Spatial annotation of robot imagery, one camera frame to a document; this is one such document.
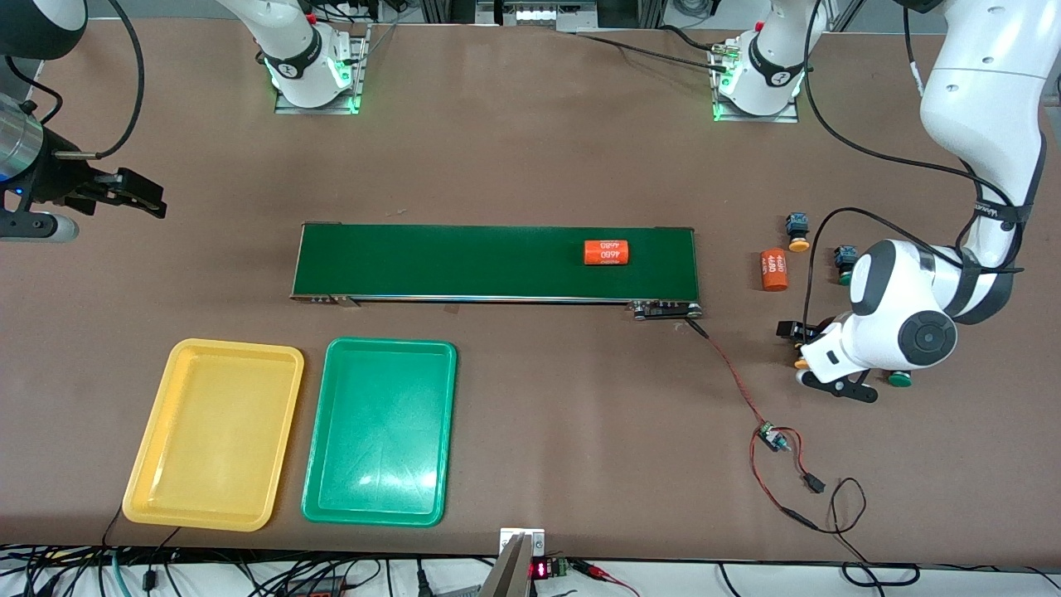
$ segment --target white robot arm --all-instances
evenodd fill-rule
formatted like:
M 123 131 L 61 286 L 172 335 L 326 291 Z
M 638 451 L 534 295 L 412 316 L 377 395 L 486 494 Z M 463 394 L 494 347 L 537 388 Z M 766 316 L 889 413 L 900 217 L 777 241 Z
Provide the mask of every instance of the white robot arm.
M 1039 100 L 1061 48 L 1061 0 L 929 0 L 916 8 L 947 22 L 922 123 L 987 183 L 960 249 L 885 240 L 858 259 L 851 312 L 800 349 L 808 366 L 800 381 L 827 391 L 869 369 L 938 365 L 955 349 L 955 323 L 982 322 L 1006 305 L 1013 273 L 994 269 L 1013 264 L 1043 169 Z M 804 38 L 790 43 L 802 48 Z
M 311 23 L 295 0 L 218 1 L 254 34 L 273 84 L 293 105 L 323 106 L 354 84 L 349 34 Z M 85 0 L 0 0 L 0 55 L 62 57 L 81 39 L 86 20 Z M 18 76 L 32 82 L 7 60 Z M 87 215 L 97 203 L 108 203 L 166 216 L 160 186 L 124 168 L 115 173 L 92 168 L 87 160 L 91 154 L 81 157 L 80 148 L 46 127 L 48 118 L 37 121 L 33 109 L 32 102 L 0 93 L 0 240 L 69 242 L 77 235 L 73 220 L 32 211 L 36 203 Z M 5 205 L 8 192 L 14 207 Z
M 296 0 L 218 0 L 247 25 L 273 85 L 298 107 L 319 107 L 353 84 L 350 34 L 311 24 Z

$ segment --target metal cylinder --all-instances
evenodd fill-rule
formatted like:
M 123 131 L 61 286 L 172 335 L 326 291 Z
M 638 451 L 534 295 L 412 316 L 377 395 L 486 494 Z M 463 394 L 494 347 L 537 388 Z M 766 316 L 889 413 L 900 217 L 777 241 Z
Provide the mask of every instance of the metal cylinder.
M 45 130 L 40 123 L 0 93 L 0 182 L 24 172 L 40 154 Z

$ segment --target red wire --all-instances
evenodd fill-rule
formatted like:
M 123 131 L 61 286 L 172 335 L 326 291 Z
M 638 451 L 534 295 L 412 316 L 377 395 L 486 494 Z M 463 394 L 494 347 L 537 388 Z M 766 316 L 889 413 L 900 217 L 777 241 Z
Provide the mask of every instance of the red wire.
M 634 589 L 634 587 L 630 586 L 629 584 L 626 584 L 625 582 L 623 582 L 623 581 L 621 581 L 621 580 L 616 579 L 615 577 L 613 577 L 613 576 L 611 576 L 611 575 L 608 575 L 608 576 L 606 576 L 604 580 L 605 580 L 605 582 L 610 582 L 610 583 L 612 583 L 612 584 L 618 584 L 618 585 L 620 585 L 620 586 L 622 586 L 622 587 L 626 589 L 626 590 L 627 590 L 627 591 L 629 591 L 630 593 L 633 593 L 633 594 L 634 594 L 634 595 L 637 595 L 638 597 L 641 597 L 641 594 L 640 594 L 640 593 L 638 593 L 638 590 L 637 590 L 637 589 Z
M 755 429 L 751 433 L 751 443 L 748 444 L 748 460 L 751 462 L 751 474 L 755 476 L 755 481 L 759 482 L 759 487 L 763 489 L 763 493 L 766 494 L 766 497 L 770 498 L 770 502 L 772 502 L 773 505 L 778 507 L 778 510 L 780 510 L 781 503 L 778 502 L 778 498 L 773 497 L 773 494 L 770 493 L 766 484 L 763 482 L 763 477 L 759 474 L 759 467 L 755 466 L 755 440 L 758 439 L 759 429 Z
M 715 343 L 714 338 L 709 336 L 708 343 L 711 343 L 711 346 L 715 348 L 715 352 L 718 353 L 718 356 L 726 362 L 726 367 L 729 368 L 730 375 L 733 376 L 733 382 L 736 383 L 736 389 L 741 391 L 741 396 L 744 397 L 744 402 L 748 403 L 748 406 L 751 407 L 751 411 L 755 414 L 755 419 L 759 421 L 759 424 L 763 425 L 766 423 L 766 419 L 763 418 L 763 415 L 759 412 L 759 409 L 755 407 L 755 401 L 751 399 L 751 392 L 749 392 L 748 387 L 744 385 L 744 380 L 741 380 L 741 374 L 737 373 L 736 368 L 733 367 L 733 362 L 729 361 L 729 357 L 726 356 L 726 352 L 723 351 L 723 348 L 719 347 L 717 343 Z
M 755 440 L 759 439 L 759 432 L 760 429 L 762 429 L 763 425 L 766 424 L 766 419 L 763 417 L 761 412 L 759 412 L 759 408 L 755 407 L 755 401 L 752 400 L 751 392 L 748 391 L 748 387 L 744 385 L 744 380 L 741 379 L 741 374 L 736 372 L 736 367 L 733 366 L 733 362 L 729 359 L 729 356 L 727 356 L 726 352 L 723 351 L 723 348 L 717 343 L 715 343 L 714 338 L 711 338 L 710 336 L 706 336 L 706 338 L 708 343 L 711 343 L 711 346 L 714 347 L 715 352 L 718 353 L 718 356 L 721 357 L 724 362 L 726 362 L 726 367 L 729 368 L 730 375 L 733 376 L 733 382 L 736 383 L 737 390 L 740 390 L 741 396 L 744 397 L 744 402 L 748 403 L 748 406 L 751 408 L 751 411 L 755 414 L 755 420 L 759 421 L 759 427 L 756 427 L 755 431 L 751 433 L 751 442 L 748 444 L 748 460 L 751 462 L 751 474 L 755 476 L 755 482 L 759 484 L 759 487 L 763 490 L 763 493 L 766 494 L 766 497 L 770 498 L 770 502 L 773 503 L 773 506 L 776 506 L 779 510 L 784 510 L 784 508 L 781 506 L 781 503 L 778 502 L 778 498 L 773 497 L 773 494 L 770 493 L 769 488 L 766 487 L 766 482 L 763 481 L 762 475 L 759 474 L 759 467 L 755 464 Z M 785 433 L 790 433 L 794 436 L 796 436 L 796 467 L 799 468 L 801 473 L 806 475 L 807 474 L 806 467 L 803 464 L 803 436 L 792 427 L 771 427 L 771 431 L 782 435 L 784 435 Z M 630 591 L 633 591 L 636 595 L 638 594 L 638 592 L 634 591 L 632 587 L 625 584 L 623 586 L 626 586 Z
M 792 427 L 775 427 L 772 431 L 778 433 L 789 432 L 796 435 L 796 463 L 800 472 L 806 474 L 806 467 L 803 466 L 803 436 Z

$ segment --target orange battery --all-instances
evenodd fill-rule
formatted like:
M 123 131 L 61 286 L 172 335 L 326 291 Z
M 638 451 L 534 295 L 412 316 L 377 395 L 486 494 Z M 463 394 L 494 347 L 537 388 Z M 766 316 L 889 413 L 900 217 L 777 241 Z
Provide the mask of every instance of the orange battery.
M 630 260 L 630 245 L 625 240 L 587 240 L 582 263 L 587 265 L 625 265 Z
M 778 292 L 788 287 L 788 265 L 785 263 L 785 251 L 771 248 L 759 253 L 763 265 L 763 289 Z

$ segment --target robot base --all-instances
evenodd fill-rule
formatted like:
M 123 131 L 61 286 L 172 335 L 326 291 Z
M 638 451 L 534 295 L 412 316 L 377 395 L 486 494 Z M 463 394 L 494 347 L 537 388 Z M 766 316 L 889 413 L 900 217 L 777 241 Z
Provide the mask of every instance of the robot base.
M 337 78 L 343 80 L 344 83 L 349 81 L 349 86 L 335 95 L 332 101 L 317 107 L 300 107 L 291 103 L 283 96 L 283 93 L 277 92 L 273 111 L 275 113 L 329 113 L 338 116 L 359 113 L 361 111 L 361 95 L 365 88 L 365 69 L 368 66 L 368 40 L 370 36 L 371 29 L 366 30 L 364 36 L 350 35 L 349 51 L 346 51 L 345 43 L 341 48 L 338 57 L 348 59 L 350 64 L 346 65 L 342 62 L 335 62 L 333 74 Z

